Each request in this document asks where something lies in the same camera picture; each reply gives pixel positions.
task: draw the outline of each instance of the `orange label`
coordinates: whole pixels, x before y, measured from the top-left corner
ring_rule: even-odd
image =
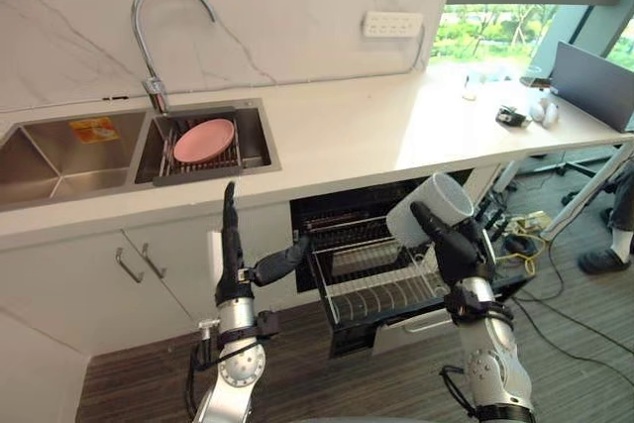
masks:
[[[90,118],[68,123],[79,141],[84,144],[102,143],[119,139],[110,118]]]

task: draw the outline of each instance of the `power strip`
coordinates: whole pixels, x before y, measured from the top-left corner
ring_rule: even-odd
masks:
[[[418,37],[423,25],[423,14],[417,12],[367,12],[364,36],[394,39]]]

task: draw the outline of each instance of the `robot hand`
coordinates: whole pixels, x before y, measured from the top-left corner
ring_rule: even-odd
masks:
[[[265,366],[264,348],[261,339],[279,331],[277,315],[263,311],[255,315],[254,295],[251,283],[265,286],[281,279],[293,271],[304,259],[309,241],[302,238],[285,251],[274,253],[246,267],[238,229],[238,213],[234,206],[234,182],[225,189],[223,207],[223,228],[220,244],[217,233],[211,235],[211,249],[222,247],[222,275],[216,286],[216,306],[220,319],[201,323],[203,349],[209,347],[212,325],[219,325],[218,348],[220,356],[211,362],[211,352],[203,354],[203,362],[197,361],[195,354],[190,363],[187,400],[190,410],[195,413],[196,423],[243,423],[251,408],[252,391],[262,376]],[[199,408],[193,401],[193,372],[206,370],[218,365],[218,378],[213,388],[203,397]]]
[[[438,268],[451,292],[445,306],[456,323],[479,421],[535,422],[531,381],[517,358],[513,315],[490,286],[494,257],[488,236],[471,218],[449,227],[420,201],[411,212],[435,246]]]

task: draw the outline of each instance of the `wire rack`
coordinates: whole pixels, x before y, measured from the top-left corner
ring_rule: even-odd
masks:
[[[234,123],[234,139],[231,142],[231,145],[219,156],[202,163],[185,163],[176,160],[174,157],[174,147],[176,146],[178,140],[191,128],[208,121],[209,119],[210,118],[176,119],[173,123],[171,123],[169,130],[163,139],[162,155],[158,170],[159,177],[167,177],[170,175],[188,173],[196,170],[242,166],[240,148],[238,147],[238,127],[235,119],[231,120]]]
[[[312,264],[335,323],[414,305],[447,292],[435,254],[389,236],[385,217],[313,228]]]

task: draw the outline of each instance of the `white countertop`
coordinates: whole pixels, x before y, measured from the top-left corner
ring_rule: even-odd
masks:
[[[259,97],[281,169],[238,179],[239,207],[368,186],[570,148],[632,140],[559,98],[560,122],[526,130],[494,121],[501,102],[527,89],[488,85],[462,98],[462,78],[422,74],[190,93],[173,105]],[[15,122],[149,107],[146,98],[73,104],[0,115]],[[219,212],[227,178],[61,202],[0,213],[0,249]]]

